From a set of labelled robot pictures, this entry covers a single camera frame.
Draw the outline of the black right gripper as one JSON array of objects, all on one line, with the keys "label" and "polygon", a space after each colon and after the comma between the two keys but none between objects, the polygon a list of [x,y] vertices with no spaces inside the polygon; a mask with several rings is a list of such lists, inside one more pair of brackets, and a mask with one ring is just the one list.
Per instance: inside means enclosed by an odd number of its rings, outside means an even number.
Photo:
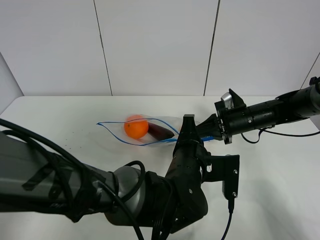
[{"label": "black right gripper", "polygon": [[198,124],[196,130],[200,138],[221,139],[223,137],[224,143],[230,144],[234,135],[279,124],[283,119],[281,114],[283,105],[282,101],[269,100],[251,106],[243,104],[227,109],[221,100],[215,103],[218,117],[213,113]]}]

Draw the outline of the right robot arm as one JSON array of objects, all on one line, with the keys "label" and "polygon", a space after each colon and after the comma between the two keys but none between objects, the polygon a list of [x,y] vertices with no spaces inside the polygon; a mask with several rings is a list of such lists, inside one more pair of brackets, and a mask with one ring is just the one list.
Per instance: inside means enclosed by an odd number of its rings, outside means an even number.
[{"label": "right robot arm", "polygon": [[201,138],[212,137],[225,144],[234,135],[298,122],[320,114],[320,78],[312,77],[309,86],[287,92],[273,100],[247,106],[229,89],[215,104],[213,113],[196,126]]}]

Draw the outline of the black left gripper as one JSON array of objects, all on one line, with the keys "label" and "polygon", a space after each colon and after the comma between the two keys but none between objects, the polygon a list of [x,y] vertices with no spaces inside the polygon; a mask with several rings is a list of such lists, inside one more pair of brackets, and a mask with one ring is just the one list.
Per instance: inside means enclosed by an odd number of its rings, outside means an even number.
[{"label": "black left gripper", "polygon": [[173,158],[165,175],[174,188],[172,230],[181,230],[208,213],[208,203],[201,188],[203,153],[204,147],[196,129],[195,115],[185,114]]}]

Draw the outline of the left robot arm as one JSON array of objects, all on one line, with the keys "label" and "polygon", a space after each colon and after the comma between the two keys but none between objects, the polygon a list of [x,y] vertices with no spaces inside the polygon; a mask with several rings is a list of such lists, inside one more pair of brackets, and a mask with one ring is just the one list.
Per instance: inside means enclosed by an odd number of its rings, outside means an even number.
[{"label": "left robot arm", "polygon": [[84,164],[66,150],[26,128],[1,120],[0,210],[64,215],[72,222],[105,214],[116,226],[175,232],[208,212],[201,185],[208,151],[191,116],[165,176],[132,161],[116,171]]}]

